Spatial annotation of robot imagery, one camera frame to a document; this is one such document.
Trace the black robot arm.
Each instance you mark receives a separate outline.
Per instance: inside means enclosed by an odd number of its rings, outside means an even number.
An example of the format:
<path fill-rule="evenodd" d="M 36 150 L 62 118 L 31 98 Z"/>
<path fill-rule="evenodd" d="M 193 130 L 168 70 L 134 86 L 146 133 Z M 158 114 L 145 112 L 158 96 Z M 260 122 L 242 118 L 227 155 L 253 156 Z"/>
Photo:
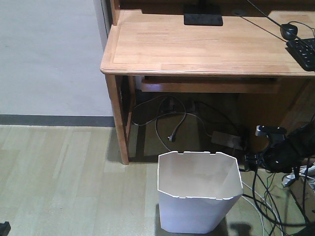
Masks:
<path fill-rule="evenodd" d="M 257 153 L 245 155 L 250 171 L 263 168 L 271 173 L 290 173 L 301 166 L 302 161 L 315 154 L 315 123 L 312 121 L 286 135 L 286 129 L 278 126 L 258 125 L 256 136 L 267 137 L 267 147 Z"/>

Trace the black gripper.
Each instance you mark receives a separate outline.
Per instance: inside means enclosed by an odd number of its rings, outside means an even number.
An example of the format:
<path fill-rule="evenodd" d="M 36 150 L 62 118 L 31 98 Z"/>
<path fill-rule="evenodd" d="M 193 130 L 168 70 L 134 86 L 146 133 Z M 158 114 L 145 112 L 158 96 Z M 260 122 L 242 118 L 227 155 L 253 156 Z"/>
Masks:
<path fill-rule="evenodd" d="M 271 173 L 290 173 L 299 167 L 299 153 L 285 140 L 261 152 L 246 154 L 245 162 L 250 170 L 263 168 Z"/>

